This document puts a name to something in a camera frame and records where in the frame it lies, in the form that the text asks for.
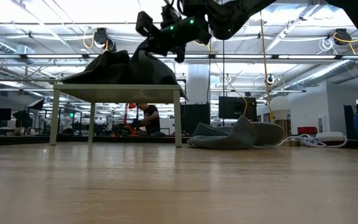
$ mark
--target pole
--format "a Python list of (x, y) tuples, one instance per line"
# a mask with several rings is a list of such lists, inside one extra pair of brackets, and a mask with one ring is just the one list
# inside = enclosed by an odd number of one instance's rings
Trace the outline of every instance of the pole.
[(82, 136), (82, 111), (80, 112), (80, 136)]
[(59, 134), (60, 130), (60, 112), (62, 112), (62, 109), (59, 108), (59, 116), (57, 116), (57, 133)]

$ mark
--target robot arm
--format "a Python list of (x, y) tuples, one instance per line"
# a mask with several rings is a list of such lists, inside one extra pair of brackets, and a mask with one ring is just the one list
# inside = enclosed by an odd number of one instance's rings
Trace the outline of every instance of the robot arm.
[(275, 0), (236, 0), (219, 4), (213, 0), (178, 0), (186, 16), (208, 16), (212, 35), (219, 40), (230, 39), (255, 13), (269, 6)]
[[(358, 0), (326, 1), (343, 8), (358, 28)], [(177, 62), (183, 62), (187, 42), (197, 40), (199, 43), (208, 44), (211, 38), (208, 27), (215, 38), (227, 40), (248, 21), (250, 16), (273, 2), (275, 0), (235, 0), (219, 4), (214, 0), (177, 0), (179, 12), (187, 16), (186, 19), (181, 19), (175, 15), (172, 0), (163, 7), (160, 30), (153, 25), (153, 19), (142, 11), (138, 14), (136, 31), (147, 37), (142, 50), (160, 55), (167, 55), (171, 51), (178, 55)]]

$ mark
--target wall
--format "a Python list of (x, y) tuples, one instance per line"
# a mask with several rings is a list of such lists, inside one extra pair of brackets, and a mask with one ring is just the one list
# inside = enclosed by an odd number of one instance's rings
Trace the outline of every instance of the wall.
[(331, 131), (339, 131), (346, 134), (344, 105), (356, 105), (358, 100), (358, 85), (334, 85), (327, 86), (329, 125)]
[[(292, 134), (298, 134), (298, 127), (318, 127), (318, 118), (329, 116), (326, 82), (321, 82), (317, 87), (309, 87), (305, 90), (306, 93), (290, 93), (287, 96), (291, 102)], [(269, 113), (268, 106), (258, 106), (257, 114), (262, 115), (262, 119), (265, 113)]]

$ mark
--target security camera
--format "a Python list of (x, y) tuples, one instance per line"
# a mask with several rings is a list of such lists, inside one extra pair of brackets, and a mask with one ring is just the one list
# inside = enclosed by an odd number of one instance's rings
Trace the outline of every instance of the security camera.
[(269, 74), (267, 79), (266, 79), (266, 82), (268, 85), (271, 85), (274, 83), (274, 76), (272, 74)]

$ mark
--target gray cloth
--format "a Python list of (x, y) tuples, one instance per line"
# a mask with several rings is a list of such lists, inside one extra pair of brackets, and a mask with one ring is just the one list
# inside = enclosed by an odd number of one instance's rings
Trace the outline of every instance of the gray cloth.
[(213, 128), (200, 123), (187, 143), (207, 149), (249, 149), (254, 145), (278, 144), (283, 137), (284, 130), (279, 125), (251, 124), (245, 116), (241, 116), (233, 127)]

